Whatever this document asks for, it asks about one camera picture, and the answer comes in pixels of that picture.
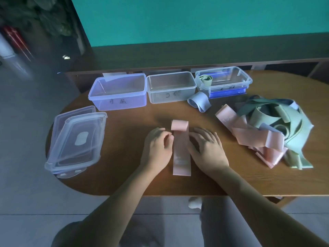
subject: clear plastic container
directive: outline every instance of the clear plastic container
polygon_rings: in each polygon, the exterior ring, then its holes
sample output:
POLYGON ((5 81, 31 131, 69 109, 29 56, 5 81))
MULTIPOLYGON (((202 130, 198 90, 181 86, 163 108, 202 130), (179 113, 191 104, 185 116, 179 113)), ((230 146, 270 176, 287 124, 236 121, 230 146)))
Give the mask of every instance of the clear plastic container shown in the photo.
POLYGON ((196 83, 191 72, 149 75, 147 92, 150 102, 165 103, 187 100, 195 93, 196 83))
POLYGON ((198 90, 209 98, 227 97, 246 93, 252 79, 239 67, 221 67, 195 72, 195 82, 198 90), (212 76, 211 86, 207 87, 201 81, 201 75, 212 76))
POLYGON ((69 111, 69 112, 57 115, 54 120, 53 133, 51 135, 51 143, 50 143, 49 152, 52 150, 52 148, 58 138, 58 135, 60 134, 60 132, 65 124, 65 121, 68 118, 70 118, 72 116, 95 113, 95 112, 96 112, 95 106, 88 106, 88 107, 79 108, 79 109, 76 109, 73 111, 69 111))
POLYGON ((107 114, 82 114, 68 118, 49 153, 45 169, 54 174, 78 174, 98 162, 107 114))
POLYGON ((100 111, 146 106, 146 75, 138 73, 97 78, 88 99, 100 111))

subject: gray floor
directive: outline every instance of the gray floor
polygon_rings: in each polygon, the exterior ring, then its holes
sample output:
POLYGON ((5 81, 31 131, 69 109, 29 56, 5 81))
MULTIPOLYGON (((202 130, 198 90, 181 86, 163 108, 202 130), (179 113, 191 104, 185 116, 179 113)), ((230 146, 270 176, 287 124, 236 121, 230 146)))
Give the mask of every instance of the gray floor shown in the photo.
MULTIPOLYGON (((0 239, 2 246, 50 246, 66 224, 82 220, 106 197, 66 187, 43 168, 54 117, 79 93, 62 74, 36 62, 33 82, 0 66, 0 239)), ((135 211, 165 246, 203 246, 199 211, 188 197, 146 197, 135 211)), ((299 198, 284 211, 329 242, 329 197, 299 198)))

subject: plastic lid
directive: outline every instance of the plastic lid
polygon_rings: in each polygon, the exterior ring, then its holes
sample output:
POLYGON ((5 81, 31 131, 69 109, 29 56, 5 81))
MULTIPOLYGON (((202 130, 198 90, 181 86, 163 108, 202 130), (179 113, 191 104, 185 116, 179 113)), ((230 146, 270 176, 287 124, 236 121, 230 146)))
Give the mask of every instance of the plastic lid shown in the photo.
POLYGON ((200 90, 212 90, 218 88, 239 88, 241 85, 249 85, 252 79, 239 67, 220 67, 195 72, 195 82, 200 90), (201 80, 201 75, 212 77, 211 86, 206 86, 201 80))
POLYGON ((50 149, 49 152, 53 149, 53 146, 58 138, 58 135, 60 134, 65 121, 72 117, 72 116, 77 116, 80 114, 89 114, 89 113, 95 113, 96 112, 96 107, 95 106, 88 106, 88 107, 83 107, 79 108, 73 111, 69 111, 63 114, 59 114, 55 117, 54 120, 54 126, 53 126, 53 133, 51 135, 51 143, 50 143, 50 149))
POLYGON ((117 99, 146 94, 143 73, 99 77, 88 94, 89 100, 117 99))
POLYGON ((68 118, 49 153, 45 169, 57 172, 95 164, 100 158, 106 118, 105 112, 68 118))

